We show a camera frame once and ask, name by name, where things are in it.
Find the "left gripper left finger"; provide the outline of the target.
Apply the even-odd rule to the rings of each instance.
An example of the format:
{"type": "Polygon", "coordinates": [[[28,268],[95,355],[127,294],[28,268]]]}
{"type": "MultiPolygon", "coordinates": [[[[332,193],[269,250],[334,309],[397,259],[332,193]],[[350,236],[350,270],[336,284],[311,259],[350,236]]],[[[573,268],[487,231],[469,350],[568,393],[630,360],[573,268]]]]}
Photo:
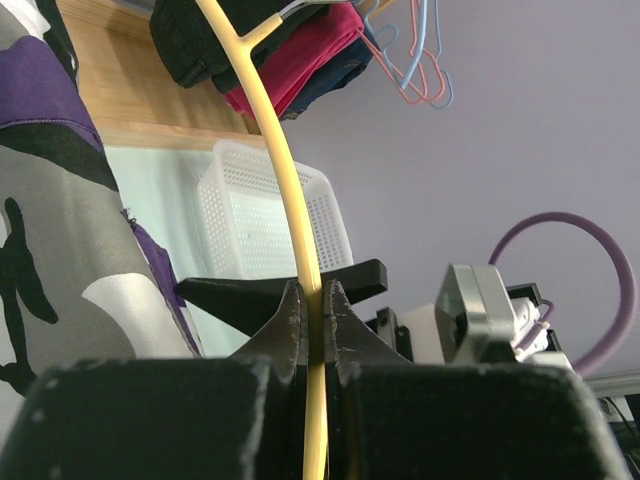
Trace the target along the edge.
{"type": "Polygon", "coordinates": [[[294,479],[302,473],[298,282],[227,358],[89,360],[45,373],[1,453],[5,479],[294,479]]]}

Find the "black trousers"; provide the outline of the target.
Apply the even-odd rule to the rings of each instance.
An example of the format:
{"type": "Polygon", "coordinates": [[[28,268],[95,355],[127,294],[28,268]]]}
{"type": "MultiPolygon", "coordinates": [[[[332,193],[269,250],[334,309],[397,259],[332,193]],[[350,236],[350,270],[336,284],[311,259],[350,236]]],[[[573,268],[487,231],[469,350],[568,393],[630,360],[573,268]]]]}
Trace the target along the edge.
{"type": "MultiPolygon", "coordinates": [[[[224,0],[219,3],[240,35],[252,31],[287,3],[278,0],[224,0]]],[[[192,0],[157,1],[150,32],[173,80],[183,88],[210,80],[226,94],[239,80],[214,31],[192,0]]]]}

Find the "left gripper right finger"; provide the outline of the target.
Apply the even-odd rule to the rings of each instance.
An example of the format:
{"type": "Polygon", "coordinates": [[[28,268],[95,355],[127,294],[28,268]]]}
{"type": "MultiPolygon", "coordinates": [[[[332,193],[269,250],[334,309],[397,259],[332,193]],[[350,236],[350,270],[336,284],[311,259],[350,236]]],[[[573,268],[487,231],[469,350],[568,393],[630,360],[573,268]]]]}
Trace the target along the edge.
{"type": "Polygon", "coordinates": [[[332,479],[627,479],[573,371],[517,362],[418,365],[324,289],[332,479]]]}

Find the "purple camouflage trousers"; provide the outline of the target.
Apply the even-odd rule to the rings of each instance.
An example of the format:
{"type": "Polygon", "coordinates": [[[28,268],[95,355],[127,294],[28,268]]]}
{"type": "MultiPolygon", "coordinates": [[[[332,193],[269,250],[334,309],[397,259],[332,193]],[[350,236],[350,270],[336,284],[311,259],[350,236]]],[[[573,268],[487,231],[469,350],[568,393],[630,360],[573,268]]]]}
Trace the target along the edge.
{"type": "Polygon", "coordinates": [[[57,5],[1,5],[1,388],[64,362],[198,357],[168,253],[125,210],[57,5]]]}

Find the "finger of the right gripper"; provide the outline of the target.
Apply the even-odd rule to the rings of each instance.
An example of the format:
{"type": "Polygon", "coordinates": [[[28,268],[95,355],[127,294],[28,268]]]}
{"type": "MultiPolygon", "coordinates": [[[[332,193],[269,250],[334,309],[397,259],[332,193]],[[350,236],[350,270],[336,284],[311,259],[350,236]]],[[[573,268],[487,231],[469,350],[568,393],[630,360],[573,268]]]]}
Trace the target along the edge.
{"type": "MultiPolygon", "coordinates": [[[[378,259],[323,272],[324,284],[341,283],[352,304],[388,290],[388,272],[378,259]]],[[[187,278],[177,285],[177,295],[232,328],[255,335],[276,313],[287,285],[294,277],[260,280],[187,278]]]]}

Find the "yellow hanger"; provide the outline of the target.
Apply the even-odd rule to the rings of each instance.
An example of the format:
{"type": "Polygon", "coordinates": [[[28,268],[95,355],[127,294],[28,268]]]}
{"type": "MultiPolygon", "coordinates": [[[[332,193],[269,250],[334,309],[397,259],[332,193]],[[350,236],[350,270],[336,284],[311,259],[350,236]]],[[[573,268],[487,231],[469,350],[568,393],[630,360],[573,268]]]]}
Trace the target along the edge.
{"type": "Polygon", "coordinates": [[[199,1],[199,9],[221,43],[253,110],[270,154],[283,200],[298,280],[308,311],[308,380],[305,405],[304,479],[323,479],[328,466],[328,418],[324,361],[323,286],[315,240],[294,160],[251,52],[283,20],[274,14],[244,36],[236,33],[220,4],[199,1]]]}

